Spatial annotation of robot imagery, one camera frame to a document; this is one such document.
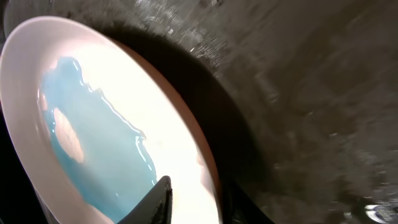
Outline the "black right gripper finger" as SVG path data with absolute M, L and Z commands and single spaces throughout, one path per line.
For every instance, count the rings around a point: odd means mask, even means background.
M 118 224 L 171 224 L 172 200 L 171 179 L 165 175 Z

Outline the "white plate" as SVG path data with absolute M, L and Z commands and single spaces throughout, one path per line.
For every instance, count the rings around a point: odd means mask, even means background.
M 210 146 L 148 61 L 70 19 L 19 24 L 1 52 L 1 106 L 34 189 L 60 223 L 139 223 L 144 198 L 168 223 L 221 223 Z

